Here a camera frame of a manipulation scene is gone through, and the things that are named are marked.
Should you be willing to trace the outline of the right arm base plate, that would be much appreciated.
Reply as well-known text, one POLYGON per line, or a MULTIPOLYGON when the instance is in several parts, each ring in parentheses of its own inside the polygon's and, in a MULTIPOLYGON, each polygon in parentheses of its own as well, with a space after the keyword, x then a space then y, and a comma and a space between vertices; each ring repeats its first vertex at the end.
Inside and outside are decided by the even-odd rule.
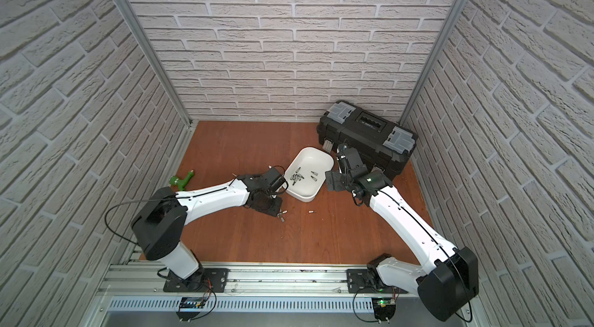
POLYGON ((347 269, 346 285, 350 294, 378 293, 378 294, 407 294, 404 289, 388 286, 379 278, 376 271, 369 269, 347 269))

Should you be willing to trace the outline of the left aluminium corner post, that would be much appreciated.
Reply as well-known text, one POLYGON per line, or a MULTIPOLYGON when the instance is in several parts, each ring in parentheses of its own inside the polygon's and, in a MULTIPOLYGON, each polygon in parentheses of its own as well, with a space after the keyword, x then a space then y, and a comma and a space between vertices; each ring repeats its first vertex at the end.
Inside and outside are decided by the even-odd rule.
POLYGON ((159 59, 153 44, 142 27, 142 23, 135 13, 131 2, 129 0, 113 0, 113 2, 120 11, 122 18, 130 29, 130 32, 136 40, 139 48, 145 55, 145 58, 148 60, 148 64, 154 70, 157 79, 161 83, 168 98, 170 98, 170 101, 172 102, 173 107, 176 109, 176 112, 180 116, 182 122, 186 127, 191 128, 193 126, 193 121, 185 109, 179 94, 173 86, 173 83, 168 76, 164 65, 162 65, 162 62, 159 59))

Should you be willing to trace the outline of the left controller board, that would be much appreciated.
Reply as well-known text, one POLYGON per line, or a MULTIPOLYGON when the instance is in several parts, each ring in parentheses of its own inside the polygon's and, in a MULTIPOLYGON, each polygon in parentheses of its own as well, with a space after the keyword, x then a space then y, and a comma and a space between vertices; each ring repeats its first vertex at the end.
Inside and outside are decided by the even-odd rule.
POLYGON ((208 305, 209 301, 202 297, 182 297, 176 314, 181 322, 192 322, 207 314, 208 305))

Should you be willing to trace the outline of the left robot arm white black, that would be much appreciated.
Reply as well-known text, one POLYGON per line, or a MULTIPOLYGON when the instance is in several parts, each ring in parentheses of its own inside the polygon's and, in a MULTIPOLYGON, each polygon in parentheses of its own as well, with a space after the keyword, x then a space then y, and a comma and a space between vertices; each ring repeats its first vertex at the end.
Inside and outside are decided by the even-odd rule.
POLYGON ((289 187, 281 172, 271 167, 256 175, 240 175, 228 183, 193 191, 157 190, 131 221, 131 229, 146 260, 159 261, 178 278, 186 280, 200 269, 200 262, 181 240, 184 227, 224 209, 247 207, 277 217, 289 187))

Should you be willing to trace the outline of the aluminium corner post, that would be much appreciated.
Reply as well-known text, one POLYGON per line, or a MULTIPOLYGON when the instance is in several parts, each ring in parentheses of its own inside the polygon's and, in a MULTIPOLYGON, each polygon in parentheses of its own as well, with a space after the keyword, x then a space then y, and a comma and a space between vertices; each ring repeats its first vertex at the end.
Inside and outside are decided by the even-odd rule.
POLYGON ((442 28, 439 30, 439 34, 432 47, 432 50, 428 55, 428 59, 425 62, 422 72, 420 73, 419 79, 417 80, 416 85, 413 91, 411 92, 411 96, 408 99, 408 102, 405 106, 405 110, 403 110, 402 116, 398 121, 400 125, 403 125, 408 120, 415 103, 420 98, 422 88, 428 81, 431 69, 437 63, 439 56, 441 55, 442 50, 445 48, 447 41, 451 36, 456 26, 456 23, 459 20, 459 16, 461 16, 462 11, 466 6, 467 2, 468 0, 453 1, 448 15, 446 16, 445 21, 442 25, 442 28))
POLYGON ((153 44, 142 27, 142 23, 135 13, 131 2, 129 0, 113 0, 113 2, 120 11, 122 18, 130 29, 130 32, 136 40, 139 48, 145 55, 145 58, 148 60, 148 64, 154 70, 157 79, 161 83, 168 98, 170 98, 170 101, 172 102, 173 107, 176 109, 176 112, 180 116, 182 122, 186 127, 191 128, 193 126, 193 121, 185 109, 179 94, 173 86, 173 83, 168 76, 164 65, 162 65, 162 62, 159 59, 153 44))

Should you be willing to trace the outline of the pile of silver bits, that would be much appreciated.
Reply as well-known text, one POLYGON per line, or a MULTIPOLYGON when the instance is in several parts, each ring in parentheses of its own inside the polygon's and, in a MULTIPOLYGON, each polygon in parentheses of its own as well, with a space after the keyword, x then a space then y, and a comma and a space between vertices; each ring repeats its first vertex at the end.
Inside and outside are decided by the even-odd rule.
POLYGON ((287 210, 283 210, 277 215, 277 217, 281 220, 282 223, 284 223, 286 221, 284 215, 286 215, 287 212, 288 212, 287 210))

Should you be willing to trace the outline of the right controller board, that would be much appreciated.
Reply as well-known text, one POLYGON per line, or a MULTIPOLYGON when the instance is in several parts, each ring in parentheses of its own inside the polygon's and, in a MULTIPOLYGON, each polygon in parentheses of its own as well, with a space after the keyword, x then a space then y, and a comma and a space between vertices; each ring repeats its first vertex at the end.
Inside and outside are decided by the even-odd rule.
POLYGON ((390 323, 396 313, 396 300, 373 298, 371 302, 377 323, 390 323))

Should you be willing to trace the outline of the right aluminium corner post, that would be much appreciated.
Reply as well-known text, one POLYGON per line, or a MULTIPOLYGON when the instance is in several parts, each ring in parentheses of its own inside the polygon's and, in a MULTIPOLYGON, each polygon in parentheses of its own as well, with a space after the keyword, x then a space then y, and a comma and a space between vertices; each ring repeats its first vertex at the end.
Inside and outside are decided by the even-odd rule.
POLYGON ((439 30, 439 34, 432 47, 432 50, 428 55, 428 59, 425 62, 422 72, 420 73, 419 79, 417 80, 416 85, 413 91, 411 92, 411 96, 408 99, 408 102, 405 106, 405 110, 403 110, 402 116, 398 121, 400 125, 403 125, 408 120, 415 103, 420 98, 422 88, 428 81, 431 69, 437 63, 439 56, 441 55, 442 50, 445 48, 447 41, 451 36, 456 26, 456 23, 459 20, 459 16, 461 16, 462 11, 466 6, 467 2, 468 0, 453 1, 448 15, 446 16, 445 21, 442 25, 442 28, 439 30))

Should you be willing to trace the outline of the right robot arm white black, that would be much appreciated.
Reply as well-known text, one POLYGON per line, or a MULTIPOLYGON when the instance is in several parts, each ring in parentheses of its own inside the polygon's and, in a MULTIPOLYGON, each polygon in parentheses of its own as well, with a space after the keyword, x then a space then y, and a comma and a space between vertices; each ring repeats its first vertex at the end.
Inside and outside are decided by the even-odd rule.
POLYGON ((330 191, 350 192, 357 206, 382 217, 416 257, 417 265, 389 254, 367 265, 365 288, 398 288, 420 298, 439 321, 458 316, 479 294, 479 261, 470 248, 458 248, 432 228, 405 201, 382 171, 368 170, 357 149, 340 144, 339 168, 326 173, 330 191))

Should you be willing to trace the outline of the aluminium mounting rail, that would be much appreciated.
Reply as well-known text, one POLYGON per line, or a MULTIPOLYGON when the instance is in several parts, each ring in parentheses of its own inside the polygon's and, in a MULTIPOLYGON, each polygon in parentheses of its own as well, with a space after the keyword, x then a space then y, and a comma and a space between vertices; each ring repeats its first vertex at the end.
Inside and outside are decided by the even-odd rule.
MULTIPOLYGON (((113 296, 197 296, 208 292, 164 292, 168 271, 159 262, 133 261, 126 265, 111 265, 96 291, 97 297, 113 296)), ((313 265, 248 262, 204 262, 204 268, 230 270, 224 292, 218 297, 348 297, 347 269, 368 269, 366 265, 313 265)), ((419 266, 388 259, 377 266, 377 274, 385 285, 417 296, 420 280, 427 276, 419 266)), ((360 296, 390 296, 392 294, 359 293, 360 296)))

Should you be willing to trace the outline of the black plastic toolbox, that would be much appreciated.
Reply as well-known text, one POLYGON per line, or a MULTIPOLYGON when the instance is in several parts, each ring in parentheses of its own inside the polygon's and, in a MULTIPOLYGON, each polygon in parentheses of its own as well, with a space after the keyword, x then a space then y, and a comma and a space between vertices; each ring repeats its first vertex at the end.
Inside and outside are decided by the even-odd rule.
POLYGON ((327 152, 347 144, 358 150, 368 169, 380 169, 389 179, 402 174, 418 140, 413 131, 347 101, 332 104, 316 131, 327 152))

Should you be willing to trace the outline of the green toy drill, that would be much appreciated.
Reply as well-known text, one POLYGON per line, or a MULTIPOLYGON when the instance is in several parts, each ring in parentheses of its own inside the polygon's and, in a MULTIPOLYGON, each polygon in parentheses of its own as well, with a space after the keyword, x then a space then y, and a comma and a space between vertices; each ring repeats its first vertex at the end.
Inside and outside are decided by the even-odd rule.
POLYGON ((195 176, 193 170, 187 172, 184 177, 172 176, 170 178, 170 186, 175 186, 179 191, 185 191, 190 180, 195 176))

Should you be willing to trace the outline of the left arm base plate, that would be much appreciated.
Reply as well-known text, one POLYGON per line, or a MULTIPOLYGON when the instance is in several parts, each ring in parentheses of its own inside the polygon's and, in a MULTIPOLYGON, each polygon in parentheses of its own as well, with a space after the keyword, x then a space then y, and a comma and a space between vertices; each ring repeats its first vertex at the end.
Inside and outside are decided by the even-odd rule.
POLYGON ((183 279, 169 271, 165 276, 164 292, 198 293, 214 291, 224 292, 230 270, 228 268, 200 268, 188 279, 183 279))

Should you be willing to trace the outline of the white rectangular storage box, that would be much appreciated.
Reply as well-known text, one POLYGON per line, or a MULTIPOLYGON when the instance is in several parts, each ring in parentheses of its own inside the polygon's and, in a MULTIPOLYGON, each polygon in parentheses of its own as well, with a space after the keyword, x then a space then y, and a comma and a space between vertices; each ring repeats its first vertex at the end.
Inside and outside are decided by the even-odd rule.
POLYGON ((289 183, 287 193, 303 203, 312 202, 326 181, 325 173, 331 171, 333 167, 334 159, 325 151, 313 147, 302 149, 284 174, 289 183), (304 180, 293 185, 290 178, 298 167, 301 168, 300 174, 304 180), (318 173, 317 182, 311 179, 311 171, 318 173))

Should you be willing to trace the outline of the controller board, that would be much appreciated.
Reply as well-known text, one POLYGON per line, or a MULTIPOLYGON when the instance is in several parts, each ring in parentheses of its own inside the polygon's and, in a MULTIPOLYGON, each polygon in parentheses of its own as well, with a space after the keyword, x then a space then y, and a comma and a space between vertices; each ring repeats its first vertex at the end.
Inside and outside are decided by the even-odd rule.
POLYGON ((373 298, 371 302, 377 323, 390 323, 396 313, 396 300, 373 298))
POLYGON ((176 314, 181 322, 192 322, 207 314, 208 305, 209 301, 202 297, 182 297, 176 314))

